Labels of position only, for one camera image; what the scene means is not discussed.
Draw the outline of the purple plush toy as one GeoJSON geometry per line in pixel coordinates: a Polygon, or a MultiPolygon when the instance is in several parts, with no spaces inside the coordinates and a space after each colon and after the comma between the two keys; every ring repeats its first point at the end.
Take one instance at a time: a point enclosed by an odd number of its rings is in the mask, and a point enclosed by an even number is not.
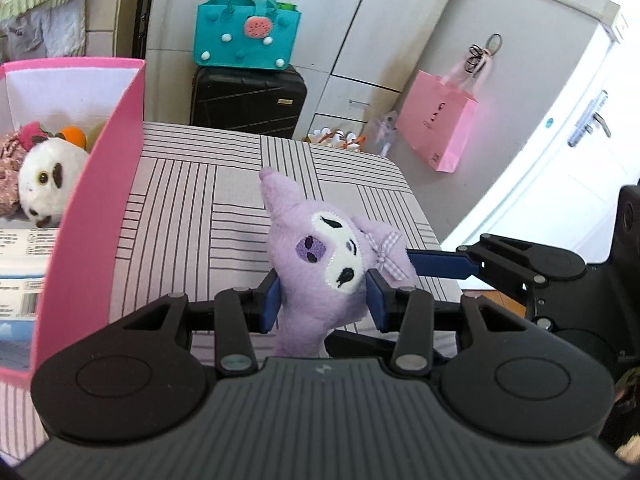
{"type": "Polygon", "coordinates": [[[271,168],[259,179],[271,220],[268,256],[282,290],[276,356],[316,358],[332,330],[360,321],[368,310],[368,271],[394,287],[418,284],[398,229],[307,200],[295,181],[271,168]]]}

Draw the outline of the white tissue pack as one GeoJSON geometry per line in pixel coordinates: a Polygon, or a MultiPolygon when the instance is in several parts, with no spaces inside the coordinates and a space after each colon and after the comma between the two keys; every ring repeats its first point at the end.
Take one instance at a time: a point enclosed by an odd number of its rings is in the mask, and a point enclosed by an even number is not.
{"type": "Polygon", "coordinates": [[[1,366],[26,372],[58,229],[1,229],[1,366]]]}

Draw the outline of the green makeup sponge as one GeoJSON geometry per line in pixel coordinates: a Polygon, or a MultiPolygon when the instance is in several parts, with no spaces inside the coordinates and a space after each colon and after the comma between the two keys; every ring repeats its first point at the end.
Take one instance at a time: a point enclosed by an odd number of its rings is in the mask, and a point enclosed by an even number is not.
{"type": "Polygon", "coordinates": [[[96,141],[99,140],[99,137],[106,125],[106,122],[101,122],[99,125],[93,127],[86,135],[86,151],[91,153],[94,146],[96,145],[96,141]]]}

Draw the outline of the white panda plush toy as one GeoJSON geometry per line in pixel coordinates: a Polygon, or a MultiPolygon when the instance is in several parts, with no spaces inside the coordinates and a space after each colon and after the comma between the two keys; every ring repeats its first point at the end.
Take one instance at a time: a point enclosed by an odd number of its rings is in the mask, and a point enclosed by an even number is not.
{"type": "Polygon", "coordinates": [[[18,173],[18,196],[26,217],[38,228],[58,226],[89,154],[61,138],[40,140],[18,173]]]}

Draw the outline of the orange makeup sponge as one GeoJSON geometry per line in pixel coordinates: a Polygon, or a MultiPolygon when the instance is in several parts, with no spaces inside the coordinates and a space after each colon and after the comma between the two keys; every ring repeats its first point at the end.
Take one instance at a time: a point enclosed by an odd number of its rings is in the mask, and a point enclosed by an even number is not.
{"type": "Polygon", "coordinates": [[[63,127],[55,136],[78,146],[82,150],[87,149],[87,137],[79,127],[72,125],[63,127]]]}

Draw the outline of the pink strawberry sponge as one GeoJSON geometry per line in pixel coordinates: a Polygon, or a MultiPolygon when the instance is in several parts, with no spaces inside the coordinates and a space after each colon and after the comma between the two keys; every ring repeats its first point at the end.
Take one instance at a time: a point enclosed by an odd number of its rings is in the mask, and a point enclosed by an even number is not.
{"type": "Polygon", "coordinates": [[[52,133],[40,122],[30,122],[18,129],[18,140],[26,152],[29,152],[36,144],[48,140],[52,133]]]}

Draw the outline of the pink floral fabric scrunchie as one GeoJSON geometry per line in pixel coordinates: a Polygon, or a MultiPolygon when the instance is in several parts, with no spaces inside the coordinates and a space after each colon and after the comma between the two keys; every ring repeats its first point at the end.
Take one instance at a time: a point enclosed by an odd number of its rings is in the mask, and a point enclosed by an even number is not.
{"type": "Polygon", "coordinates": [[[9,134],[1,145],[0,159],[0,216],[12,216],[20,206],[18,196],[18,176],[22,168],[26,150],[20,136],[9,134]]]}

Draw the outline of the white door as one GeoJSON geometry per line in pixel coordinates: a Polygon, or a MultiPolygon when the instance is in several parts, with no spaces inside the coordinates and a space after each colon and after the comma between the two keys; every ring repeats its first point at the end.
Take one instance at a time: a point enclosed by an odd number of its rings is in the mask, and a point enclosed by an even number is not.
{"type": "Polygon", "coordinates": [[[608,256],[620,188],[639,181],[639,0],[610,0],[611,26],[600,26],[559,97],[524,148],[478,205],[445,238],[454,249],[483,233],[608,256]],[[611,129],[567,140],[601,90],[611,129]]]}

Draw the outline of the pink paper shopping bag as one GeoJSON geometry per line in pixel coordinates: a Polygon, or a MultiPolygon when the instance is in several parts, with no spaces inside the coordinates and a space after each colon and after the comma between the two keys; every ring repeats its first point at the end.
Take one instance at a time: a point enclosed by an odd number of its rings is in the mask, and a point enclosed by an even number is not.
{"type": "Polygon", "coordinates": [[[419,70],[402,104],[396,127],[428,166],[451,174],[457,169],[480,103],[476,94],[491,68],[487,60],[478,75],[461,60],[448,74],[419,70]]]}

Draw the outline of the drink bottle pack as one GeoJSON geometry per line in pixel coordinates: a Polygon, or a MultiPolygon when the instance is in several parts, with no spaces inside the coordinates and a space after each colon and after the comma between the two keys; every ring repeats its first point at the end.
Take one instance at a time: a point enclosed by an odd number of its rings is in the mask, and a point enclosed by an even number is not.
{"type": "Polygon", "coordinates": [[[332,130],[328,127],[314,129],[305,136],[304,141],[310,144],[327,146],[328,148],[342,148],[351,152],[360,152],[367,137],[352,131],[340,129],[332,130]]]}

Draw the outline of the black suitcase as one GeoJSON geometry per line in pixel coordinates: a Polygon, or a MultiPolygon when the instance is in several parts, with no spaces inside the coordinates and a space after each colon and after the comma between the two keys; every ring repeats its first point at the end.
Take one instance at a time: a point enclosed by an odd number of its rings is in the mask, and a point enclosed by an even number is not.
{"type": "Polygon", "coordinates": [[[292,66],[200,67],[193,78],[190,124],[291,139],[306,96],[304,78],[292,66]]]}

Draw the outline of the grey wardrobe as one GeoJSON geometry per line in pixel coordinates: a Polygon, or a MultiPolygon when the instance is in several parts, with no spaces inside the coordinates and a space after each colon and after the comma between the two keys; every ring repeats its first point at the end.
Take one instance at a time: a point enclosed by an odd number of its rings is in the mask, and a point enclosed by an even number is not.
{"type": "MultiPolygon", "coordinates": [[[[146,40],[145,117],[185,124],[195,65],[196,8],[205,0],[153,0],[146,40]]],[[[302,14],[291,62],[307,96],[294,133],[390,110],[448,0],[280,0],[302,14]]]]}

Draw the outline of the teal felt tote bag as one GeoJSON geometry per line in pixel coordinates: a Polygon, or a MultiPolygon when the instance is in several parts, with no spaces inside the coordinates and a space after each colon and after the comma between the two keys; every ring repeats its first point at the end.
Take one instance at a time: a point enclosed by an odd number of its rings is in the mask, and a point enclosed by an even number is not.
{"type": "Polygon", "coordinates": [[[206,0],[196,11],[192,58],[204,67],[285,70],[302,14],[277,0],[206,0]]]}

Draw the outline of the pink cardboard box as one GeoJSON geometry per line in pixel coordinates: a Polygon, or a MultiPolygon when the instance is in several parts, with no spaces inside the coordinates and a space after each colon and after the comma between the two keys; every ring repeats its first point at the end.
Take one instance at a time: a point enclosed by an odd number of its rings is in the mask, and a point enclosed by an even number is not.
{"type": "Polygon", "coordinates": [[[31,120],[101,125],[68,205],[37,306],[29,362],[1,365],[2,382],[27,388],[50,356],[104,327],[115,255],[143,146],[145,62],[138,58],[37,58],[1,67],[1,131],[31,120]]]}

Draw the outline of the black clothes rack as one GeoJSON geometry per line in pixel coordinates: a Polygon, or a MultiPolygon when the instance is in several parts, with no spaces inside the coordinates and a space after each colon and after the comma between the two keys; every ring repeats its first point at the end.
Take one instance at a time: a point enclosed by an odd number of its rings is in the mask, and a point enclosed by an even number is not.
{"type": "Polygon", "coordinates": [[[134,36],[131,54],[134,58],[145,58],[146,40],[148,40],[149,18],[152,0],[137,0],[134,14],[134,36]]]}

